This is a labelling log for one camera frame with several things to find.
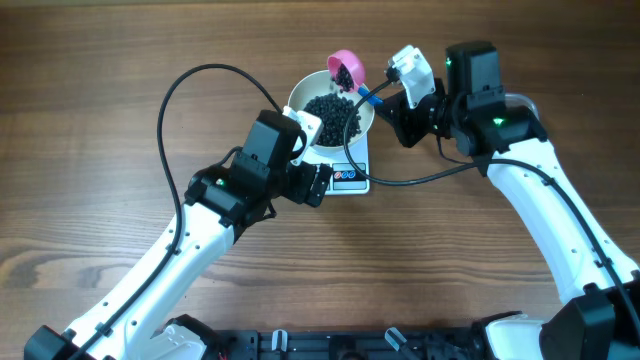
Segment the pink scoop with blue handle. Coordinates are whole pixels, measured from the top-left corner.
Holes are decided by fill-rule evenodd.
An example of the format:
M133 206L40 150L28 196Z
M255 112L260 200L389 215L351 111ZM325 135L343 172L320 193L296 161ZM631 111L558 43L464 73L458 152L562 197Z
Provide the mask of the pink scoop with blue handle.
M340 93L365 97L370 93L365 88L366 70L354 52L342 49L329 55L327 70L331 83Z

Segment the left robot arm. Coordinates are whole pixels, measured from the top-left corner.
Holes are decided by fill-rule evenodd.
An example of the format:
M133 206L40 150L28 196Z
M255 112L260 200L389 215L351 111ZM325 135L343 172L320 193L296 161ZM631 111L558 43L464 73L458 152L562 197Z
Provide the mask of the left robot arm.
M272 218L272 200L321 204L331 169L305 163L323 124L286 107L262 111L229 166L197 172L175 217L116 287L67 329L41 326L27 359L196 359L213 356L214 337L168 313L191 284L253 224Z

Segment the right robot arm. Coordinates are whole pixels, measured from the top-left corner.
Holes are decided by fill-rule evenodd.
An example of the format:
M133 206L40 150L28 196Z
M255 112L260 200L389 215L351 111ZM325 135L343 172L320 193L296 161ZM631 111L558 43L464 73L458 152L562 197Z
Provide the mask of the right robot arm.
M606 234L565 175L535 104L510 94L496 48L447 48L438 79L421 51L393 55L387 77L402 90L377 114L410 147L428 134L454 139L469 169L506 197L542 253L561 309L548 320L500 315L480 328L493 359L635 359L639 268Z

